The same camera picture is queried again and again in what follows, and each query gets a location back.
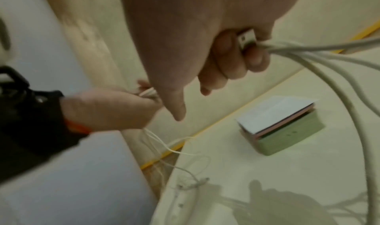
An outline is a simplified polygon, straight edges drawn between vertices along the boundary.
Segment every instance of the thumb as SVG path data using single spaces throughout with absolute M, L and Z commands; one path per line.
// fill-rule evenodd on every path
M 186 106 L 184 101 L 183 88 L 178 90 L 168 88 L 156 88 L 156 91 L 164 106 L 173 115 L 176 121 L 181 121 L 186 115 Z

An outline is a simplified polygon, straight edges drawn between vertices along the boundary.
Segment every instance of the table surface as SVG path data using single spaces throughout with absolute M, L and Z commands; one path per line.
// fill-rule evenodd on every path
M 380 48 L 351 56 L 380 63 Z M 351 63 L 339 64 L 354 75 L 370 100 L 380 107 L 380 72 Z M 342 77 L 324 67 L 322 70 L 352 98 L 374 155 L 380 159 L 380 118 L 361 103 Z M 242 136 L 235 118 L 274 95 L 317 99 L 316 111 L 325 128 L 279 153 L 264 156 Z M 338 97 L 306 69 L 206 129 L 182 151 L 201 156 L 180 155 L 177 166 L 198 178 L 210 178 L 191 195 L 196 194 L 197 201 L 188 225 L 364 224 L 366 185 L 359 137 Z M 152 225 L 165 224 L 174 199 L 173 187 L 186 177 L 183 171 L 173 171 Z

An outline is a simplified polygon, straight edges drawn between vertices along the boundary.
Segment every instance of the hand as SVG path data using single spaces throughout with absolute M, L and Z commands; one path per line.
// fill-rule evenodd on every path
M 149 81 L 176 120 L 186 114 L 183 88 L 198 76 L 201 93 L 269 65 L 264 50 L 242 55 L 236 36 L 253 28 L 269 39 L 274 22 L 297 0 L 123 0 L 129 30 Z
M 149 84 L 139 81 L 140 92 Z M 91 131 L 142 129 L 162 108 L 159 99 L 142 98 L 122 89 L 94 88 L 61 99 L 65 119 Z

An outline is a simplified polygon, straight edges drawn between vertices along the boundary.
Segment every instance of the orange wristband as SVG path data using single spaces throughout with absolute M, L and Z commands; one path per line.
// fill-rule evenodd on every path
M 72 132 L 86 134 L 86 135 L 88 135 L 92 132 L 91 129 L 89 129 L 85 126 L 76 124 L 75 122 L 72 122 L 72 121 L 69 121 L 66 119 L 65 119 L 65 124 L 66 124 L 67 128 Z

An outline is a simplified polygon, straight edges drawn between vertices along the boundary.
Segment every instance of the black sleeve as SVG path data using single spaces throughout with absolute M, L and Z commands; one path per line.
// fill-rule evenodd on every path
M 43 164 L 87 136 L 72 133 L 65 125 L 61 92 L 34 92 L 34 97 L 37 102 L 18 109 L 19 119 L 0 127 L 0 183 Z

